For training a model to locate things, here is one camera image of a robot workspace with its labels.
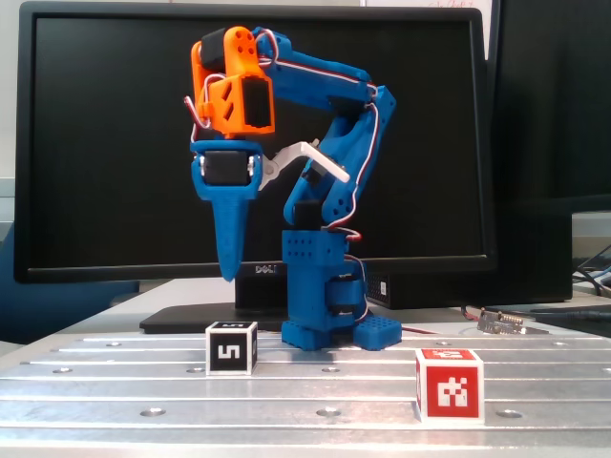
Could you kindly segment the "blue tapered moving gripper finger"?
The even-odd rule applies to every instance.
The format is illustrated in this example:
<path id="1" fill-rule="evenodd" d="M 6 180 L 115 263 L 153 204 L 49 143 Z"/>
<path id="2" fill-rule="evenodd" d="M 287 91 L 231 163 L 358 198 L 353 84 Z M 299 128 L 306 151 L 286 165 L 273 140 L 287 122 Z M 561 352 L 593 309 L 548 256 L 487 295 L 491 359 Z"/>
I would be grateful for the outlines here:
<path id="1" fill-rule="evenodd" d="M 242 264 L 249 201 L 254 200 L 262 184 L 263 172 L 260 156 L 249 158 L 246 166 L 247 185 L 225 186 L 207 184 L 201 172 L 204 156 L 196 156 L 192 163 L 192 180 L 198 197 L 212 205 L 218 261 L 221 276 L 234 280 Z"/>

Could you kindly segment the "blue gripper body black servo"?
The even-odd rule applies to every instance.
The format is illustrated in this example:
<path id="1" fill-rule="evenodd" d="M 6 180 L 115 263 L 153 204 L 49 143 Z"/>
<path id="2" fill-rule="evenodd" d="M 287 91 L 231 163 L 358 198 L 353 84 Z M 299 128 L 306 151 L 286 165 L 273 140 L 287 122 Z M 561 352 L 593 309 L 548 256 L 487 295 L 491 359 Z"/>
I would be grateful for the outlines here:
<path id="1" fill-rule="evenodd" d="M 197 185 L 260 185 L 262 147 L 248 140 L 192 142 L 192 179 Z"/>

